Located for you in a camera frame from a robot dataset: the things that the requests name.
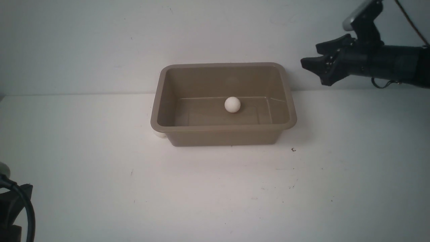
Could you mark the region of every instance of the cable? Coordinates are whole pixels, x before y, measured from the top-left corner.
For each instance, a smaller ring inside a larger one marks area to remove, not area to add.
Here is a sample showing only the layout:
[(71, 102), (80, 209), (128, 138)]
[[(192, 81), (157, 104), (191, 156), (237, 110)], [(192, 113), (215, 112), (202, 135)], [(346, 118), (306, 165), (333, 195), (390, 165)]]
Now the cable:
[(34, 241), (34, 234), (36, 232), (36, 218), (34, 215), (33, 205), (27, 194), (19, 187), (16, 182), (9, 180), (6, 175), (0, 174), (0, 187), (5, 187), (11, 191), (14, 191), (21, 198), (24, 204), (25, 211), (27, 212), (27, 240), (26, 242)]
[(387, 86), (390, 86), (392, 83), (399, 83), (399, 82), (396, 82), (396, 81), (388, 81), (388, 82), (385, 84), (385, 86), (381, 87), (381, 86), (379, 86), (378, 84), (376, 84), (376, 82), (375, 82), (375, 78), (372, 78), (371, 80), (372, 80), (372, 84), (373, 84), (373, 86), (374, 86), (374, 87), (376, 87), (376, 88), (378, 88), (378, 89), (384, 89), (384, 88), (386, 88)]
[(420, 39), (426, 44), (426, 46), (430, 46), (429, 42), (426, 40), (426, 38), (421, 34), (421, 32), (417, 29), (417, 27), (415, 26), (415, 24), (412, 22), (411, 18), (409, 17), (409, 15), (406, 13), (405, 9), (403, 8), (403, 6), (400, 4), (399, 0), (394, 0), (397, 4), (397, 6), (399, 6), (400, 11), (402, 11), (403, 15), (405, 16), (406, 20), (409, 22), (409, 24), (411, 25), (411, 27), (415, 30), (415, 32), (418, 34), (418, 36), (420, 37)]
[(18, 185), (12, 186), (12, 190), (15, 191), (19, 197), (21, 198), (22, 202), (24, 203), (25, 211), (27, 212), (27, 242), (33, 242), (34, 241), (34, 235), (36, 232), (36, 218), (34, 215), (34, 209), (33, 205), (31, 204), (30, 199), (28, 198), (27, 194), (19, 187)]

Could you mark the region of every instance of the white wall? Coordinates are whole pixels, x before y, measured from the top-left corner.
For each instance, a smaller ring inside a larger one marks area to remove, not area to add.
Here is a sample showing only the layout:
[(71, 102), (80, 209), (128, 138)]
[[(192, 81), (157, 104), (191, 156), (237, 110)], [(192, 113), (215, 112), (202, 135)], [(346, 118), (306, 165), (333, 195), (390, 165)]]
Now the white wall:
[[(322, 89), (300, 59), (344, 34), (362, 0), (4, 0), (0, 93), (150, 93), (170, 64), (277, 62), (293, 89)], [(424, 34), (428, 0), (403, 0)], [(377, 19), (386, 44), (421, 45), (391, 0)], [(334, 88), (371, 87), (349, 77)]]

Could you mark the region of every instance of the black object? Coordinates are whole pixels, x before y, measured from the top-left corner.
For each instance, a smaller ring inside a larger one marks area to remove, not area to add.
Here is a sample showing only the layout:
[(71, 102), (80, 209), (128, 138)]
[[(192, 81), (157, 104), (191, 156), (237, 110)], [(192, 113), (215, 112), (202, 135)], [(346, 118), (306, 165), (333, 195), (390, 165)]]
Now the black object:
[(20, 242), (22, 228), (13, 225), (23, 208), (27, 212), (28, 230), (27, 242), (34, 241), (35, 218), (30, 198), (33, 186), (25, 184), (18, 186), (9, 180), (6, 175), (0, 175), (0, 187), (10, 191), (0, 194), (0, 242)]
[(302, 67), (318, 75), (326, 86), (358, 75), (390, 80), (386, 86), (406, 83), (430, 88), (430, 50), (384, 45), (373, 22), (382, 9), (382, 0), (365, 1), (343, 22), (344, 30), (355, 31), (357, 38), (346, 34), (317, 44), (322, 56), (303, 58)]

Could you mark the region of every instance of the white table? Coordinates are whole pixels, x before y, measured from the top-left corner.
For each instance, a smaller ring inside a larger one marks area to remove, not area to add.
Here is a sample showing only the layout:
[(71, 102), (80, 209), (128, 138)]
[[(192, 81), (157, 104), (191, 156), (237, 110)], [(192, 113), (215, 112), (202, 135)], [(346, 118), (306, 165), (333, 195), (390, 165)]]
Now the white table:
[(7, 96), (0, 160), (38, 242), (430, 241), (430, 91), (293, 97), (275, 145), (177, 148), (153, 94)]

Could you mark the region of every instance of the plastic tub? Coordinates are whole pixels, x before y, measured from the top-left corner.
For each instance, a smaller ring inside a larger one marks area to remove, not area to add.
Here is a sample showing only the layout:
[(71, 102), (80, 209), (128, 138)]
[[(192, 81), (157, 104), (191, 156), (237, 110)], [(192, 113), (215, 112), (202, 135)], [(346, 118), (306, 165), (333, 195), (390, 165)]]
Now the plastic tub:
[[(237, 113), (224, 102), (235, 96)], [(276, 63), (170, 65), (161, 71), (151, 126), (174, 146), (273, 144), (297, 115)]]

